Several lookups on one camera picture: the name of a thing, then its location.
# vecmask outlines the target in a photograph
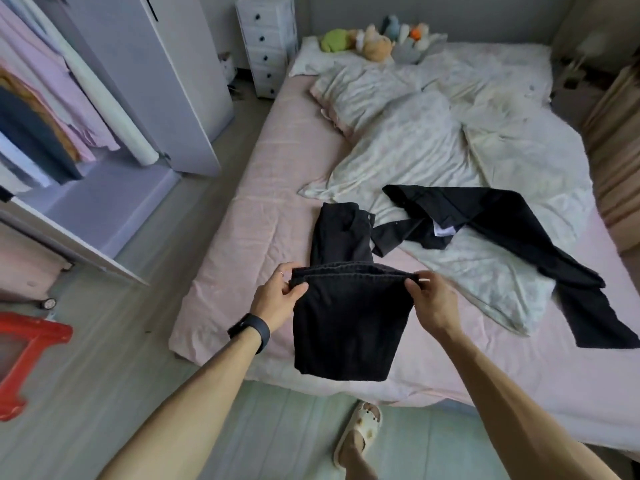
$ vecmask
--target person's left arm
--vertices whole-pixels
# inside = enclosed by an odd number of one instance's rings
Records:
[[[276,268],[258,288],[251,313],[274,332],[290,318],[308,284],[289,290],[284,273],[297,263]],[[249,364],[262,343],[245,328],[156,409],[103,469],[98,480],[194,480],[218,439]]]

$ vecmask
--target person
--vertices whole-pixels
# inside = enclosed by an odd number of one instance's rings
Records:
[[[250,313],[276,331],[292,315],[307,291],[289,289],[285,273],[298,263],[279,265],[255,293]],[[512,480],[608,480],[619,477],[587,446],[578,443],[494,365],[460,327],[455,293],[443,277],[418,273],[419,283],[405,282],[418,320],[443,347],[471,396],[489,439]],[[216,443],[249,364],[261,347],[260,333],[247,326],[176,390],[118,451],[99,480],[194,480]],[[380,409],[359,403],[354,418],[365,418],[371,431],[351,421],[335,461],[347,480],[374,480],[362,451],[380,426]]]

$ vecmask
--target pink bed sheet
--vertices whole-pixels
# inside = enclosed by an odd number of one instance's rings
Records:
[[[296,191],[328,174],[351,147],[308,94],[313,77],[287,78],[264,124],[244,177],[202,263],[170,338],[170,348],[201,365],[227,342],[226,330],[249,309],[256,286],[283,261],[308,262],[320,201]],[[640,296],[594,212],[575,257],[599,272],[620,320],[640,333]],[[405,271],[423,266],[396,249],[380,262]],[[462,325],[485,354],[585,442],[640,451],[640,350],[579,349],[555,303],[540,329],[519,337],[458,297]],[[471,404],[443,350],[409,317],[386,381],[336,382],[293,367],[292,325],[273,334],[249,379],[308,394],[336,392],[398,406],[444,398]]]

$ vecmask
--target white drawer unit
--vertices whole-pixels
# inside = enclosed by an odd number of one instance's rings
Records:
[[[293,0],[238,0],[236,10],[255,93],[273,99],[298,53]]]

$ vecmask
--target headboard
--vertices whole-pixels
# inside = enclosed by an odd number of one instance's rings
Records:
[[[450,41],[551,43],[575,0],[308,0],[311,31],[378,28],[386,15],[427,23]]]

